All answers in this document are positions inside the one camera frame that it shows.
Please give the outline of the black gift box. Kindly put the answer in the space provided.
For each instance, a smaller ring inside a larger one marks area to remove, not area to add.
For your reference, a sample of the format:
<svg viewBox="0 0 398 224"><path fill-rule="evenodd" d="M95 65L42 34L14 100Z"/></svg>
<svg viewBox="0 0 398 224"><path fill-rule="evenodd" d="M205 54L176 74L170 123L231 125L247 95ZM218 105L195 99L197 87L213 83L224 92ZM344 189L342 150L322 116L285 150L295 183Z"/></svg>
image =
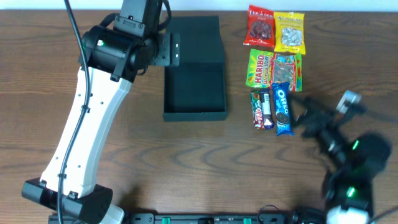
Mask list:
<svg viewBox="0 0 398 224"><path fill-rule="evenodd" d="M164 121L225 120L225 56L219 17L174 17L167 32L180 36L180 64L165 68Z"/></svg>

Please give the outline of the blue Oreo cookie pack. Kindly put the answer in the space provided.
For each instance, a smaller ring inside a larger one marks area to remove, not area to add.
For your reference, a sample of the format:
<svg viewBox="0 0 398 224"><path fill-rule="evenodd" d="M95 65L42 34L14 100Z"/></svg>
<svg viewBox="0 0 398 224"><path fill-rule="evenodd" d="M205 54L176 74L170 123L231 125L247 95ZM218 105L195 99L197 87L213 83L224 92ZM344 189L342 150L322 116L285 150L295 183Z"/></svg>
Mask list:
<svg viewBox="0 0 398 224"><path fill-rule="evenodd" d="M272 84L275 118L277 121L277 135L282 134L294 135L292 125L290 123L290 110L288 104L289 83L273 83Z"/></svg>

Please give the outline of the dark blue candy bar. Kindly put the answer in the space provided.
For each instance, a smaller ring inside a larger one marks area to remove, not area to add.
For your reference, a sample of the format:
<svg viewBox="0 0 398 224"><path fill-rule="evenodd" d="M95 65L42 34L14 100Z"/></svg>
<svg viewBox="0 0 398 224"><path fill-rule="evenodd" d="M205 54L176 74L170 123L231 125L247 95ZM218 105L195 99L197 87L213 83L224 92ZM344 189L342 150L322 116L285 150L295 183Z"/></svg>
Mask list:
<svg viewBox="0 0 398 224"><path fill-rule="evenodd" d="M272 129L274 127L274 122L272 120L269 89L261 90L260 97L264 127L265 129Z"/></svg>

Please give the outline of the green red wafer bar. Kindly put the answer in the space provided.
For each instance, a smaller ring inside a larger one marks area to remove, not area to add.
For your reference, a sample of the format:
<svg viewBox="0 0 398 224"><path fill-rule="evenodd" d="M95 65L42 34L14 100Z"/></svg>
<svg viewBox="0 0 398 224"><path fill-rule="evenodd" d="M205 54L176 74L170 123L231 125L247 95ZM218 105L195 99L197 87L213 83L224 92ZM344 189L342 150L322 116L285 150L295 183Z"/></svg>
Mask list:
<svg viewBox="0 0 398 224"><path fill-rule="evenodd" d="M264 118L262 114L262 106L260 95L257 91L251 92L251 105L252 105L252 115L253 124L256 129L265 130Z"/></svg>

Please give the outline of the green Haribo gummy bag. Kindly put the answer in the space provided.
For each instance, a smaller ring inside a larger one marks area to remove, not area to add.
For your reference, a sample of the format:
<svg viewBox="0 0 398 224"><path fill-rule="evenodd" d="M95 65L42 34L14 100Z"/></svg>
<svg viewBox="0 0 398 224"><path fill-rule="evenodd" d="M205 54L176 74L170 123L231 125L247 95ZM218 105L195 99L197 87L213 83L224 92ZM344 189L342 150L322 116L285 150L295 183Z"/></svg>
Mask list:
<svg viewBox="0 0 398 224"><path fill-rule="evenodd" d="M273 83L289 83L290 91L302 91L302 55L284 55L251 49L246 85L263 89L271 88Z"/></svg>

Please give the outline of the red snack bag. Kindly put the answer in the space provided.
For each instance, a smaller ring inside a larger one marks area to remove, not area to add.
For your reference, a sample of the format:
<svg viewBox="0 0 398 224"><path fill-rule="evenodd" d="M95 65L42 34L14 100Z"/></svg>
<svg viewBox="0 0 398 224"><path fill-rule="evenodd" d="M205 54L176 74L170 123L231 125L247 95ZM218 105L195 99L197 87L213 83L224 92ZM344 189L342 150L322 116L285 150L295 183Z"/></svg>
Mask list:
<svg viewBox="0 0 398 224"><path fill-rule="evenodd" d="M250 5L248 9L248 31L243 44L274 48L274 31L274 12Z"/></svg>

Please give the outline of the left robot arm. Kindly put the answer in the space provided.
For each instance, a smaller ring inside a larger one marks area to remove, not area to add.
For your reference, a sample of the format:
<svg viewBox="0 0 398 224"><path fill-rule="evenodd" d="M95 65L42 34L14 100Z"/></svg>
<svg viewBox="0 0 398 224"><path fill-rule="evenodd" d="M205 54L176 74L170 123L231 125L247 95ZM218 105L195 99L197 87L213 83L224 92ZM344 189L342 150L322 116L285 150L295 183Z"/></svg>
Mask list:
<svg viewBox="0 0 398 224"><path fill-rule="evenodd" d="M97 171L113 119L138 75L151 65L180 63L177 34L167 33L167 0L124 1L119 13L77 34L80 69L72 108L56 151L42 175L27 180L22 196L55 210L58 221L127 223L112 202L113 191L97 183Z"/></svg>

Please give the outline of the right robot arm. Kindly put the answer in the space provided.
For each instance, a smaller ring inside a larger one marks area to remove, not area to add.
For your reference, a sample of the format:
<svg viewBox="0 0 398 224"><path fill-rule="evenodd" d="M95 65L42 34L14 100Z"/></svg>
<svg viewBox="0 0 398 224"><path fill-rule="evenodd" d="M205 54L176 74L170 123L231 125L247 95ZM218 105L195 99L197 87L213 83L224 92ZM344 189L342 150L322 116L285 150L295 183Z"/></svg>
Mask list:
<svg viewBox="0 0 398 224"><path fill-rule="evenodd" d="M294 126L304 126L302 137L316 140L320 153L334 165L322 183L324 212L308 209L297 218L303 223L374 223L373 180L386 167L390 142L378 133L364 133L353 141L342 134L342 125L366 112L357 101L342 100L333 110L308 96L293 99L305 108Z"/></svg>

